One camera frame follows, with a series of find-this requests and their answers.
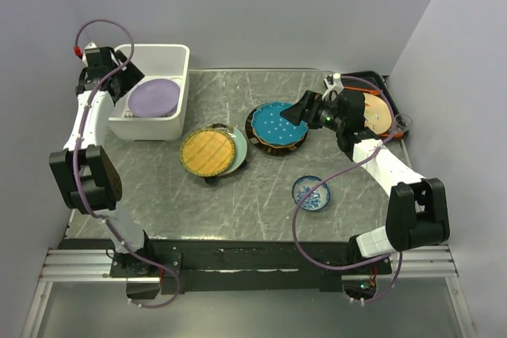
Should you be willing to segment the teal dotted scalloped plate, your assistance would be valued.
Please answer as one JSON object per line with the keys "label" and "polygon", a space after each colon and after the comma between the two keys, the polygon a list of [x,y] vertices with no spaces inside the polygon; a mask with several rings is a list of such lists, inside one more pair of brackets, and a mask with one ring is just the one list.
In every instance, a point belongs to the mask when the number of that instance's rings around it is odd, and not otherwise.
{"label": "teal dotted scalloped plate", "polygon": [[281,116],[280,113],[291,106],[290,103],[279,101],[261,105],[253,112],[250,122],[253,133],[270,146],[297,143],[308,132],[308,127],[304,121],[294,125]]}

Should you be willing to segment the lilac plate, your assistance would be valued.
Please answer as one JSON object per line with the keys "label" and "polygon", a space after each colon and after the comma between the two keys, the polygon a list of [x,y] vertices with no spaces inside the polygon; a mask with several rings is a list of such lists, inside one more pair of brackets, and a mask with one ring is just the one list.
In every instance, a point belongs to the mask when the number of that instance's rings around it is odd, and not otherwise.
{"label": "lilac plate", "polygon": [[164,117],[177,107],[179,96],[180,87],[176,82],[156,78],[133,89],[128,98],[128,108],[136,117]]}

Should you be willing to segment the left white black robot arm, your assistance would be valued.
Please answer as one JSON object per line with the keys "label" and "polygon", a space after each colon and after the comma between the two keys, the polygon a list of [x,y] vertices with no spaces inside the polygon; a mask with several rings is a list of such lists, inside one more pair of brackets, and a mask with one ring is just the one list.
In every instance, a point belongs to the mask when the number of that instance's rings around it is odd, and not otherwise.
{"label": "left white black robot arm", "polygon": [[91,43],[74,52],[85,64],[75,89],[78,111],[69,139],[50,154],[49,166],[67,207],[95,219],[108,234],[113,266],[148,276],[158,258],[147,233],[120,209],[123,185],[104,148],[114,106],[145,75],[112,47]]}

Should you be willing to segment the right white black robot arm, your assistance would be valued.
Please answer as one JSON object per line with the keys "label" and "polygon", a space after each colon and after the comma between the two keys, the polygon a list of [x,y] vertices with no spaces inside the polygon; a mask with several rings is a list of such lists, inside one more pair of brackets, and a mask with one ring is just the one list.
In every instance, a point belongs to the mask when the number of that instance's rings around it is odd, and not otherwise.
{"label": "right white black robot arm", "polygon": [[340,270],[365,273],[375,262],[392,253],[436,245],[450,237],[448,205],[444,184],[426,178],[398,160],[385,142],[365,125],[364,94],[344,90],[328,101],[310,90],[281,116],[297,126],[333,131],[340,150],[363,168],[389,197],[384,226],[349,239],[346,263]]}

